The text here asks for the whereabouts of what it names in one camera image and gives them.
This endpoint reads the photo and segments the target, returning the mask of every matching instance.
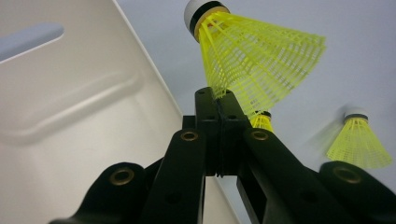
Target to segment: shuttlecock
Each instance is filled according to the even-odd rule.
[[[254,119],[251,119],[250,123],[253,128],[265,129],[271,133],[274,132],[274,129],[271,125],[271,113],[268,111],[261,112]]]
[[[392,163],[392,157],[371,130],[363,109],[348,109],[344,123],[327,152],[331,160],[345,161],[360,168],[381,168]]]
[[[190,0],[184,20],[215,98],[233,91],[249,119],[297,87],[325,50],[323,36],[236,16],[217,1]]]

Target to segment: yellow shuttlecock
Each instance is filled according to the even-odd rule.
[[[392,163],[392,157],[371,130],[363,109],[348,109],[344,123],[327,152],[331,160],[345,161],[360,168],[381,168]]]
[[[271,133],[274,132],[274,129],[271,125],[271,113],[268,111],[263,111],[260,115],[250,120],[251,126],[253,128],[261,128]]]
[[[236,16],[217,1],[190,0],[184,20],[215,97],[233,91],[249,119],[297,87],[325,50],[323,36]]]

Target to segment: plastic shuttlecock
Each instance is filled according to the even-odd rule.
[[[392,157],[371,130],[363,109],[348,109],[344,123],[327,152],[331,160],[345,161],[360,168],[381,168],[392,163]]]
[[[260,113],[258,116],[251,119],[250,123],[253,128],[265,129],[271,133],[274,132],[274,129],[271,125],[271,113],[268,111]]]
[[[323,36],[236,16],[217,1],[191,0],[184,20],[215,97],[233,91],[250,119],[297,87],[325,50]]]

